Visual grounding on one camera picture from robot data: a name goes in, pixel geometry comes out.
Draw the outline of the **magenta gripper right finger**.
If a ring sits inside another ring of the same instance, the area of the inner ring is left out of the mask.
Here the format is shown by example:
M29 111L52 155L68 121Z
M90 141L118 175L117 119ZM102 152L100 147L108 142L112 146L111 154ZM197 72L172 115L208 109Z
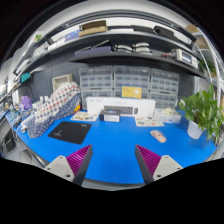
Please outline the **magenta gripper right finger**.
M135 145L135 157L145 184L152 183L182 169L182 166L169 155L159 156L140 145Z

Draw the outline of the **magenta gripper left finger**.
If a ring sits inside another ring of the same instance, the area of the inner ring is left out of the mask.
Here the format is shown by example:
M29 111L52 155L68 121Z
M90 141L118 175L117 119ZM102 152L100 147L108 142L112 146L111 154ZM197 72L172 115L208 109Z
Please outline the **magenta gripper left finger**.
M81 186L92 155L92 145L88 145L67 157L58 156L44 170Z

